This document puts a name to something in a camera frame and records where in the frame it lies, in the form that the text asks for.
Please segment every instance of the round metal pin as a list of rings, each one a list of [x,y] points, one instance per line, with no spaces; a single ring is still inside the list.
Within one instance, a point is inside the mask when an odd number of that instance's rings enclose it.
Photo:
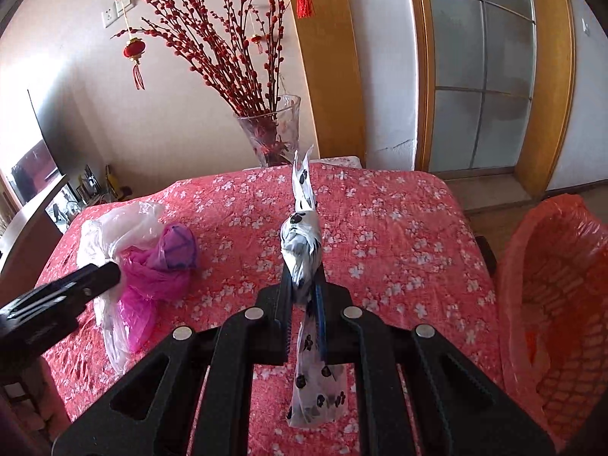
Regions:
[[[257,320],[264,317],[264,310],[262,310],[260,307],[251,307],[245,310],[245,317],[249,320]]]
[[[428,324],[421,324],[416,326],[416,334],[420,337],[430,338],[435,335],[435,328]]]
[[[346,307],[342,313],[347,318],[360,318],[361,315],[363,315],[363,310],[361,310],[359,307],[350,306]]]
[[[190,329],[188,326],[180,326],[173,332],[173,339],[178,341],[188,339],[190,336],[192,336],[192,329]]]

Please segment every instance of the wall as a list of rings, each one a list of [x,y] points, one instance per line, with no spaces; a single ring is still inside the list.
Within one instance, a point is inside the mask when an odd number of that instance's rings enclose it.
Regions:
[[[576,76],[562,152],[548,190],[608,179],[608,38],[585,0],[572,0]],[[583,19],[589,35],[583,31]]]
[[[110,39],[124,23],[101,24],[112,1],[23,1],[0,39],[0,147],[7,148],[2,139],[16,128],[15,98],[29,89],[43,129],[67,135],[92,164],[111,163],[136,195],[255,166],[232,110],[159,38],[145,36],[146,90],[135,90],[131,63],[122,56],[127,38]],[[212,1],[220,10],[220,0]],[[155,17],[141,1],[127,16],[133,27],[142,16]],[[282,75],[287,92],[303,99],[300,141],[306,149],[315,142],[314,123],[291,12],[285,34]]]
[[[367,167],[410,170],[418,121],[412,0],[349,0],[366,107]]]

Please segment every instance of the red basket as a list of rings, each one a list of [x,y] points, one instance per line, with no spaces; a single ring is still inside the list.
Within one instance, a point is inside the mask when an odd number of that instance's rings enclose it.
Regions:
[[[608,384],[608,228],[580,196],[542,202],[507,245],[497,291],[505,389],[560,449]]]

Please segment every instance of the red floral tablecloth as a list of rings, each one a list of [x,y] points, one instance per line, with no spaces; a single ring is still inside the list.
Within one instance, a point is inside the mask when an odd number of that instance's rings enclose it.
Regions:
[[[445,184],[426,173],[368,171],[315,164],[312,186],[323,226],[328,280],[346,286],[356,304],[387,323],[433,324],[501,384],[497,309],[492,282],[458,204]],[[154,333],[140,359],[173,328],[220,325],[279,281],[281,223],[293,211],[291,169],[256,169],[184,180],[144,198],[165,205],[163,222],[188,225],[198,238],[200,265],[188,295],[159,307]],[[80,227],[117,204],[81,214],[63,237],[39,283],[76,269]],[[294,346],[301,318],[294,314],[290,363],[256,367],[253,376],[251,454],[357,454],[353,372],[349,413],[316,430],[288,427]],[[74,419],[114,382],[92,306],[80,329],[45,355],[57,389]]]

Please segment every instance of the vase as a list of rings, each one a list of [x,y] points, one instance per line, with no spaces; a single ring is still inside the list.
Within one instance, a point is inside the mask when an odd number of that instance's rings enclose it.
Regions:
[[[279,97],[277,110],[254,117],[236,117],[260,166],[290,165],[298,149],[300,102],[298,96]]]

